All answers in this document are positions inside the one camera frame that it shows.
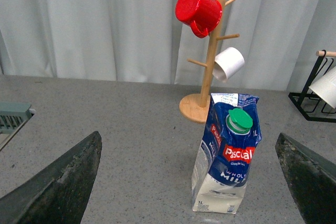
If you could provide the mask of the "left gripper dark left finger camera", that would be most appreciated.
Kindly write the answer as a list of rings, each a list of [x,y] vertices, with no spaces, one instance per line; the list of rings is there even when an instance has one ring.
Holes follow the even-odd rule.
[[[101,151],[101,135],[94,131],[3,196],[1,223],[81,223]]]

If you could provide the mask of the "left gripper dark right finger camera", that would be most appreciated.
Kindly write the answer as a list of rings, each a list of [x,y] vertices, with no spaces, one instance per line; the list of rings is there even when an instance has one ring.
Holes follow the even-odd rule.
[[[305,223],[335,223],[335,164],[284,133],[275,150]]]

